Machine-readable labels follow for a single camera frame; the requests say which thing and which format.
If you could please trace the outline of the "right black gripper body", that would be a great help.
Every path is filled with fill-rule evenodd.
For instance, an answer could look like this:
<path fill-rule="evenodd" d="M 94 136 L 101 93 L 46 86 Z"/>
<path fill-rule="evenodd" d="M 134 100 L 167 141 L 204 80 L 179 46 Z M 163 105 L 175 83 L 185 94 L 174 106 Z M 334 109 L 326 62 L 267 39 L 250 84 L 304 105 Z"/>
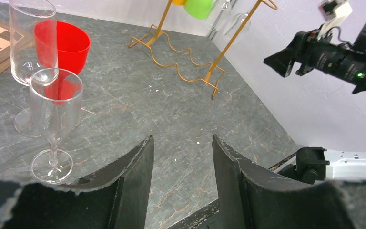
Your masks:
<path fill-rule="evenodd" d="M 325 74 L 333 75 L 333 69 L 330 69 L 328 59 L 330 58 L 330 41 L 332 34 L 324 35 L 323 39 L 315 42 L 300 43 L 298 38 L 296 43 L 296 62 L 301 64 L 295 74 L 303 76 L 313 69 L 317 69 Z"/>

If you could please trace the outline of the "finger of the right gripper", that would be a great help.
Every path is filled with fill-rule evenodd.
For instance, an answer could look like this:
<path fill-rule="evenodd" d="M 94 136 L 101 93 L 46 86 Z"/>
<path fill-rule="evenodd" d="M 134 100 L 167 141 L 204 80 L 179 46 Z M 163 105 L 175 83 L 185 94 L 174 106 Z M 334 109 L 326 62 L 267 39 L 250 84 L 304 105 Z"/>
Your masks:
<path fill-rule="evenodd" d="M 263 63 L 271 67 L 281 77 L 288 77 L 296 61 L 295 48 L 285 48 L 263 60 Z"/>
<path fill-rule="evenodd" d="M 317 41 L 318 34 L 319 34 L 319 30 L 300 31 L 296 34 L 296 37 L 298 38 L 298 41 L 300 43 L 315 42 L 315 41 Z"/>

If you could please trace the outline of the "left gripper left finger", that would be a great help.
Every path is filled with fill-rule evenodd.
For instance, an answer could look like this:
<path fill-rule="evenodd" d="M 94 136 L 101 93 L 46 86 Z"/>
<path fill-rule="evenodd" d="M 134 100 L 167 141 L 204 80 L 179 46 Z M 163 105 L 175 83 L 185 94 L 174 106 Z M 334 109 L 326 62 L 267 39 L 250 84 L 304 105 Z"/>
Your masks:
<path fill-rule="evenodd" d="M 58 229 L 142 229 L 154 164 L 154 138 L 99 170 L 63 185 L 73 191 Z"/>

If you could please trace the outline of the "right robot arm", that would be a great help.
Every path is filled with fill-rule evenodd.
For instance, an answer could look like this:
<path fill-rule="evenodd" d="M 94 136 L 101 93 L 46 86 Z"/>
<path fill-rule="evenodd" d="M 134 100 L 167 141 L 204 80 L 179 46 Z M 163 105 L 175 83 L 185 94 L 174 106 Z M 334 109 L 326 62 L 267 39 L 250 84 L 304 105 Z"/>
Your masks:
<path fill-rule="evenodd" d="M 318 30 L 298 32 L 283 50 L 266 57 L 264 63 L 280 76 L 287 77 L 295 62 L 303 76 L 316 69 L 355 86 L 353 93 L 366 91 L 366 22 L 354 44 L 331 43 L 332 33 L 323 38 Z M 307 184 L 328 179 L 366 180 L 366 152 L 345 152 L 322 147 L 303 147 L 281 165 L 276 173 Z"/>

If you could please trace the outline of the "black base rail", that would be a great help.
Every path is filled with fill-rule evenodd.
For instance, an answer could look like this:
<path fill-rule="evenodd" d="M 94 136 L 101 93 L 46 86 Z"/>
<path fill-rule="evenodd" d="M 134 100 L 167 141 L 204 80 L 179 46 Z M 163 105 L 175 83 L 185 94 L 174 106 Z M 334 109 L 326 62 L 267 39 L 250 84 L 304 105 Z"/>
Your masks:
<path fill-rule="evenodd" d="M 174 223 L 169 229 L 222 229 L 219 199 Z"/>

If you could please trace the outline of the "orange wine glass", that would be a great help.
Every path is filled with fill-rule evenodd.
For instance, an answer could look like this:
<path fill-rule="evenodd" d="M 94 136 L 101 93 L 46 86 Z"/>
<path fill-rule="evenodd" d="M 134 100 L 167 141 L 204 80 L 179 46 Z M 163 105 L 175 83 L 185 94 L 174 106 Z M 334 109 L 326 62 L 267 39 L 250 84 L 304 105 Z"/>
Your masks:
<path fill-rule="evenodd" d="M 186 0 L 172 0 L 172 4 L 178 5 L 178 6 L 182 6 L 184 5 L 186 2 Z"/>

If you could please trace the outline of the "clear green-rimmed wine glass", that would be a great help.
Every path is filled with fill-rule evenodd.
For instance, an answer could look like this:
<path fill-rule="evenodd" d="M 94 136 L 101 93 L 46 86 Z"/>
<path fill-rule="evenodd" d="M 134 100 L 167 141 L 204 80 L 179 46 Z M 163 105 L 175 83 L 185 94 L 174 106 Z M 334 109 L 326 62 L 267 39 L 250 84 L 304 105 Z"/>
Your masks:
<path fill-rule="evenodd" d="M 34 156 L 30 174 L 40 182 L 58 184 L 73 169 L 73 158 L 59 144 L 80 122 L 83 82 L 71 71 L 45 68 L 30 78 L 30 112 L 34 126 L 49 149 Z"/>

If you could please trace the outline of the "red wine glass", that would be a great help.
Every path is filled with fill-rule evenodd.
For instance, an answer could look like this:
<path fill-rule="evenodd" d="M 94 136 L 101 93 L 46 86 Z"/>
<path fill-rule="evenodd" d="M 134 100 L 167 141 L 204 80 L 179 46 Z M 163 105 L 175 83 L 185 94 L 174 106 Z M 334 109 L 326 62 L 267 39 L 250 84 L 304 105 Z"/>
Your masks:
<path fill-rule="evenodd" d="M 77 26 L 63 21 L 46 20 L 34 27 L 37 57 L 46 67 L 60 68 L 58 79 L 45 86 L 44 93 L 54 104 L 63 104 L 62 100 L 71 99 L 82 90 L 82 84 L 71 81 L 70 71 L 78 75 L 85 66 L 90 38 Z"/>

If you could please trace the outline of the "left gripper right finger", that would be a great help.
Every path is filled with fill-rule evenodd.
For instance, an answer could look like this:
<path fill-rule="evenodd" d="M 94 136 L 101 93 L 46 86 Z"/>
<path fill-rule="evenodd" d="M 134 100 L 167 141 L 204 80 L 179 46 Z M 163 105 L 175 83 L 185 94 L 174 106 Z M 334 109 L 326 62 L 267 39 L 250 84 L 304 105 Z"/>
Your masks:
<path fill-rule="evenodd" d="M 226 229 L 306 229 L 299 191 L 307 184 L 274 173 L 213 135 L 213 164 Z"/>

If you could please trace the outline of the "clear back wine glass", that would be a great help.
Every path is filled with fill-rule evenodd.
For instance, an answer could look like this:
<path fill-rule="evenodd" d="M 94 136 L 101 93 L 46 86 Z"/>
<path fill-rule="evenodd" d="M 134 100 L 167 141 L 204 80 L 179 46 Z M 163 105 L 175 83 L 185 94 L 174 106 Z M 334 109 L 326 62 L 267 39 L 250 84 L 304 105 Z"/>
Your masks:
<path fill-rule="evenodd" d="M 209 40 L 213 40 L 218 31 L 224 26 L 236 3 L 236 0 L 216 0 L 212 3 L 205 18 L 207 28 L 209 29 L 206 37 Z"/>

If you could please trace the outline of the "green wine glass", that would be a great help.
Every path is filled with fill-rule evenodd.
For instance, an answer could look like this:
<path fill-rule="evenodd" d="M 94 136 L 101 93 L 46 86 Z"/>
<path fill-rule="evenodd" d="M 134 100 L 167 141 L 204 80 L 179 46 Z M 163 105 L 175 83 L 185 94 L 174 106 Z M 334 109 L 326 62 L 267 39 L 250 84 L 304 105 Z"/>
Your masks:
<path fill-rule="evenodd" d="M 213 0 L 186 0 L 183 7 L 192 17 L 203 20 L 207 17 L 212 3 Z"/>

